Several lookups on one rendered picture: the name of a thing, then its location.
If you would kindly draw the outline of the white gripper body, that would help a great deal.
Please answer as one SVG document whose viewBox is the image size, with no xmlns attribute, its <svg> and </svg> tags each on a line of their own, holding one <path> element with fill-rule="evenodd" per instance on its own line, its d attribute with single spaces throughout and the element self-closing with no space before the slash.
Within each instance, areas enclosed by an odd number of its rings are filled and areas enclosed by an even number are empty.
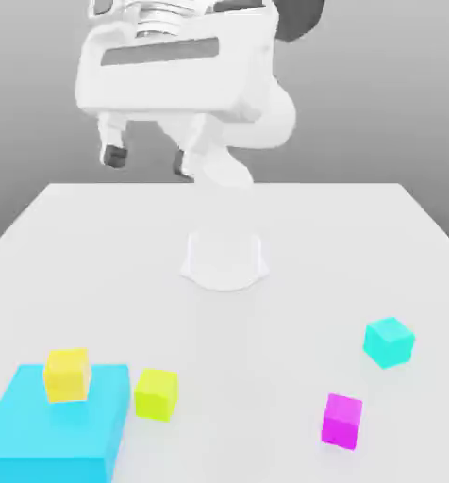
<svg viewBox="0 0 449 483">
<path fill-rule="evenodd" d="M 273 6 L 225 6 L 100 24 L 82 45 L 76 103 L 131 120 L 206 113 L 252 123 L 268 103 L 277 20 Z"/>
</svg>

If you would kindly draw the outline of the small yellow cube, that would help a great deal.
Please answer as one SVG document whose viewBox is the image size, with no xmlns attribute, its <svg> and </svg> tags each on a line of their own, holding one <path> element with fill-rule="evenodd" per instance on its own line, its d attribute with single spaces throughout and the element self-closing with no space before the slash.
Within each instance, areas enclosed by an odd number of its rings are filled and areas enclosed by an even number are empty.
<svg viewBox="0 0 449 483">
<path fill-rule="evenodd" d="M 49 403 L 86 401 L 91 384 L 88 350 L 52 350 L 44 365 L 42 376 Z"/>
</svg>

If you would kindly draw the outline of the small lime cube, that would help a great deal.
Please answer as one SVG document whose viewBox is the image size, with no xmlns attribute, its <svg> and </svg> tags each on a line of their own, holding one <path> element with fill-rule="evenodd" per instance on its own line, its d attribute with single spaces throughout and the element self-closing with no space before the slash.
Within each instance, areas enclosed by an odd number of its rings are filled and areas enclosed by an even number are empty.
<svg viewBox="0 0 449 483">
<path fill-rule="evenodd" d="M 134 390 L 134 400 L 138 417 L 169 422 L 178 400 L 177 373 L 144 369 Z"/>
</svg>

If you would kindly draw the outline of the small turquoise cube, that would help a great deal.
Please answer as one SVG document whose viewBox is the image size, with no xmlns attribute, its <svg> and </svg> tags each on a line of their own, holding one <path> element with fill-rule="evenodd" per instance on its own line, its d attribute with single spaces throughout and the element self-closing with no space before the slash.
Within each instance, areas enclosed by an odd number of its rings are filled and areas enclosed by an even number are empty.
<svg viewBox="0 0 449 483">
<path fill-rule="evenodd" d="M 381 368 L 410 360 L 415 334 L 394 317 L 368 323 L 365 327 L 363 350 Z"/>
</svg>

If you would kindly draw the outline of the small magenta cube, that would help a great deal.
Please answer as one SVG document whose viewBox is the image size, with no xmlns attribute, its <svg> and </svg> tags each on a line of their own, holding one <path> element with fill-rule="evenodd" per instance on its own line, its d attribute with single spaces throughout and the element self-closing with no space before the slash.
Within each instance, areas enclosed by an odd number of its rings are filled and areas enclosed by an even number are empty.
<svg viewBox="0 0 449 483">
<path fill-rule="evenodd" d="M 321 441 L 355 450 L 360 427 L 362 401 L 330 393 L 324 409 Z"/>
</svg>

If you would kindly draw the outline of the large cyan box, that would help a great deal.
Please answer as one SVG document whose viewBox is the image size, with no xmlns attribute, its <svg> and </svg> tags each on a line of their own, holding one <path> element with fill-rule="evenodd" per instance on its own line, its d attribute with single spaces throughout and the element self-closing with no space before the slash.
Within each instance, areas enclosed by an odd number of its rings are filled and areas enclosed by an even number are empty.
<svg viewBox="0 0 449 483">
<path fill-rule="evenodd" d="M 47 401 L 43 367 L 18 367 L 0 400 L 0 483 L 111 483 L 130 400 L 128 368 L 91 367 L 88 399 Z"/>
</svg>

